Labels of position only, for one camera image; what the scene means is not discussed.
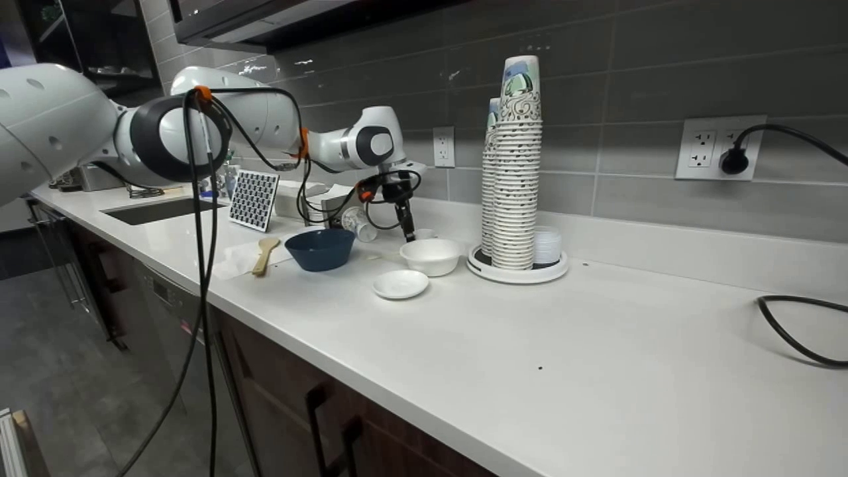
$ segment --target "gray tile backsplash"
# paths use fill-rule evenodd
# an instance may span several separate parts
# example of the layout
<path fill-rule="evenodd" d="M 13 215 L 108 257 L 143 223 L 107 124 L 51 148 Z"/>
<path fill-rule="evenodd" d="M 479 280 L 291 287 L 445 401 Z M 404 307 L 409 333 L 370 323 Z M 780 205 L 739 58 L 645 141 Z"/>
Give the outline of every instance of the gray tile backsplash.
<path fill-rule="evenodd" d="M 409 153 L 457 131 L 457 169 L 423 196 L 479 201 L 487 95 L 512 42 L 552 47 L 541 209 L 802 238 L 848 238 L 848 169 L 767 135 L 743 185 L 673 181 L 681 123 L 767 115 L 848 148 L 843 0 L 469 0 L 274 56 L 184 47 L 166 0 L 143 0 L 157 64 L 268 66 L 319 131 L 393 103 Z"/>

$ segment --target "stack of paper cups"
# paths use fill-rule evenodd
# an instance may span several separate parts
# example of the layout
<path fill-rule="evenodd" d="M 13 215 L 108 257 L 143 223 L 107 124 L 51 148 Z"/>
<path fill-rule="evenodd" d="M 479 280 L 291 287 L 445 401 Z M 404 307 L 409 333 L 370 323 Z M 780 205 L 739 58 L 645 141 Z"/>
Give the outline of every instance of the stack of paper cups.
<path fill-rule="evenodd" d="M 502 123 L 502 98 L 487 102 L 484 148 L 482 148 L 482 245 L 479 253 L 494 257 L 494 217 L 495 217 L 495 124 Z"/>
<path fill-rule="evenodd" d="M 541 159 L 537 58 L 514 56 L 504 66 L 499 119 L 490 128 L 482 173 L 482 253 L 495 267 L 531 271 Z"/>

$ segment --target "wooden cabinet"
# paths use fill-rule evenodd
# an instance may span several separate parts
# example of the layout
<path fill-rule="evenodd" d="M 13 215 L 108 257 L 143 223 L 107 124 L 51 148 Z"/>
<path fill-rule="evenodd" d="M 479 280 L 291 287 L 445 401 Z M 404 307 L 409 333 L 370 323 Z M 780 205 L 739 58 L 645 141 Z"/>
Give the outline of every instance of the wooden cabinet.
<path fill-rule="evenodd" d="M 264 477 L 490 475 L 237 320 L 223 341 Z"/>

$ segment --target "electrical outlet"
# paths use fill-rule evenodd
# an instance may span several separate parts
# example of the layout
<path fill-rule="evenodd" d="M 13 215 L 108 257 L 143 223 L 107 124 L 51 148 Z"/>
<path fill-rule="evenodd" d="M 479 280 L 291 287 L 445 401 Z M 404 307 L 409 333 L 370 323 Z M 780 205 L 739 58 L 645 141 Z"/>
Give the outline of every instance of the electrical outlet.
<path fill-rule="evenodd" d="M 454 169 L 454 128 L 434 128 L 433 131 L 433 162 L 437 169 Z"/>
<path fill-rule="evenodd" d="M 743 176 L 720 173 L 720 157 L 734 147 L 743 131 L 767 124 L 767 117 L 715 117 L 687 119 L 681 137 L 679 173 L 681 181 L 752 181 L 760 157 L 763 132 L 745 137 L 749 166 Z"/>

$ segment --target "small white bowl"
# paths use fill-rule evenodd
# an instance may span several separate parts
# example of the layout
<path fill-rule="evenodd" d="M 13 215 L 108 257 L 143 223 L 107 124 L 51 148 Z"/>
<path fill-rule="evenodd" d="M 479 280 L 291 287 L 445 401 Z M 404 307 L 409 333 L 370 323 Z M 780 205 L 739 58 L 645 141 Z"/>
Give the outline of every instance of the small white bowl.
<path fill-rule="evenodd" d="M 447 275 L 458 265 L 458 246 L 445 238 L 419 238 L 400 246 L 400 257 L 409 267 L 423 275 Z"/>

